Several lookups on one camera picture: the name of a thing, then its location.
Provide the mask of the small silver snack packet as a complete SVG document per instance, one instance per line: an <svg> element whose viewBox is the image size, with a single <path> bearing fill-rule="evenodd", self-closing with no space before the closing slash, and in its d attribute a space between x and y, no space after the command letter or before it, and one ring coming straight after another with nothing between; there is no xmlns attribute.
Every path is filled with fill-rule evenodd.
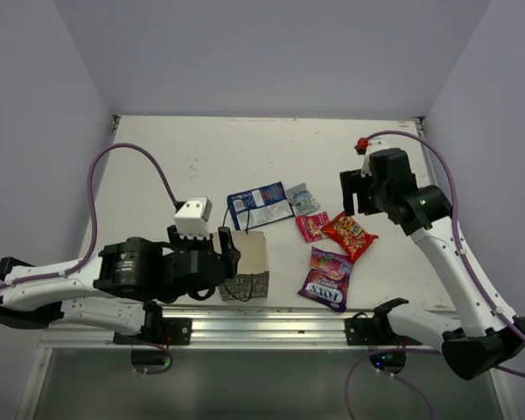
<svg viewBox="0 0 525 420"><path fill-rule="evenodd" d="M296 217L311 214L320 209L320 204L310 193L306 183L294 185L285 191L285 195Z"/></svg>

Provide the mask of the blue snack packet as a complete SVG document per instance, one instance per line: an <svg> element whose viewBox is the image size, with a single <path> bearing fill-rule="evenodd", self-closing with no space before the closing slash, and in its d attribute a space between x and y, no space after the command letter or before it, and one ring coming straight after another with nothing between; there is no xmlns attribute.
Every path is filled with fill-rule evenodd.
<svg viewBox="0 0 525 420"><path fill-rule="evenodd" d="M294 216L282 182L227 196L227 210L236 230L250 230Z"/></svg>

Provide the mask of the pink candy packet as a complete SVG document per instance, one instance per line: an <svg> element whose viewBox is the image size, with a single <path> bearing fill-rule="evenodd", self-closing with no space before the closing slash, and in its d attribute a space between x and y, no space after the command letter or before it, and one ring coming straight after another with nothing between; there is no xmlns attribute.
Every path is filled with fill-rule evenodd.
<svg viewBox="0 0 525 420"><path fill-rule="evenodd" d="M322 228L329 222L327 212L314 215L299 215L295 219L297 229L308 243L324 240L326 235Z"/></svg>

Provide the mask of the red orange snack packet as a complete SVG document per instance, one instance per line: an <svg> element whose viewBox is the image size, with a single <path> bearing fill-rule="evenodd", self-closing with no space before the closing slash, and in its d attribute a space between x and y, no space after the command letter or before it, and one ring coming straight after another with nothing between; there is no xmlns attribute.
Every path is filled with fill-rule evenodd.
<svg viewBox="0 0 525 420"><path fill-rule="evenodd" d="M355 263L379 238L368 233L352 216L344 212L338 214L321 228L321 232L335 241Z"/></svg>

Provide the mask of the purple Fox's candy bag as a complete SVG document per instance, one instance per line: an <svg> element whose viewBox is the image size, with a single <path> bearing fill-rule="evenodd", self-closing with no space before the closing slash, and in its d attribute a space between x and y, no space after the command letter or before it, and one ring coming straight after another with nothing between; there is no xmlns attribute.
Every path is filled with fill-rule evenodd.
<svg viewBox="0 0 525 420"><path fill-rule="evenodd" d="M347 255L312 247L310 269L297 294L335 312L345 312L353 266Z"/></svg>

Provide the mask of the brown paper bag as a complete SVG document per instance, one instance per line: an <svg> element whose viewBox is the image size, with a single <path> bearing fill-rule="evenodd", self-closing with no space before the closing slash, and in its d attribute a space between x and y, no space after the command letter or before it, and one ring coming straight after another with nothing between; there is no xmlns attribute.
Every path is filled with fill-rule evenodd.
<svg viewBox="0 0 525 420"><path fill-rule="evenodd" d="M267 298L270 289L270 265L267 241L263 232L251 231L254 220L251 210L246 212L243 230L231 233L234 246L241 253L236 275L218 287L223 302L247 303Z"/></svg>

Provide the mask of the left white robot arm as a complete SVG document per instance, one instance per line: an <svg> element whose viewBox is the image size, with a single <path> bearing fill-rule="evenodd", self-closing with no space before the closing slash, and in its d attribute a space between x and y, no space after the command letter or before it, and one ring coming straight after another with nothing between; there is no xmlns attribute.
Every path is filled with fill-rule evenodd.
<svg viewBox="0 0 525 420"><path fill-rule="evenodd" d="M0 324L23 330L76 324L112 331L118 343L173 342L161 306L184 295L210 298L236 275L241 252L227 227L219 228L217 243L212 235L182 238L175 227L168 235L168 241L131 237L108 245L83 266L33 267L3 258Z"/></svg>

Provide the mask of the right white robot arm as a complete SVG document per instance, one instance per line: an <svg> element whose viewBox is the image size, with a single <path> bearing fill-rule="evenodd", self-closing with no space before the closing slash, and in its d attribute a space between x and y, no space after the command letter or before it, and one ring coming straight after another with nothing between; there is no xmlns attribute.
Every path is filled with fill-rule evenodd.
<svg viewBox="0 0 525 420"><path fill-rule="evenodd" d="M446 318L394 298L376 306L372 317L346 322L359 339L368 345L413 339L439 351L464 380L497 368L525 347L525 317L487 279L443 191L417 185L404 150L368 154L364 167L343 171L339 179L346 214L385 213L400 226L428 259L458 314Z"/></svg>

